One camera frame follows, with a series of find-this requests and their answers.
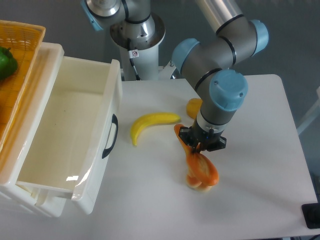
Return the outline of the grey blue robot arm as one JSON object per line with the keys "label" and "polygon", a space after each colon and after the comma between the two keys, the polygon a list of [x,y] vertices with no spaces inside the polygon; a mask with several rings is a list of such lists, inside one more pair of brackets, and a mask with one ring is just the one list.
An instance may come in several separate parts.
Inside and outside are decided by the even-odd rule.
{"label": "grey blue robot arm", "polygon": [[[108,30],[118,46],[126,81],[158,80],[159,44],[165,36],[162,19],[148,0],[83,0],[81,6],[96,31]],[[194,38],[173,50],[171,65],[192,86],[202,103],[191,127],[177,129],[193,152],[224,149],[226,125],[248,92],[244,76],[232,67],[268,44],[269,33],[259,20],[247,20],[233,0],[199,0],[216,39],[203,45]]]}

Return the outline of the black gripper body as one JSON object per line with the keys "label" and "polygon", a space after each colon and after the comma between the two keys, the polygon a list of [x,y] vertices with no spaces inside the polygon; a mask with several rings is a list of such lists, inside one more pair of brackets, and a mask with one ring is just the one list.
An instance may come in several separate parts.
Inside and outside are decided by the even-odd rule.
{"label": "black gripper body", "polygon": [[221,136],[223,131],[224,129],[215,129],[215,125],[201,126],[195,120],[190,127],[184,125],[178,127],[178,138],[188,147],[202,143],[202,151],[212,152],[226,148],[227,139]]}

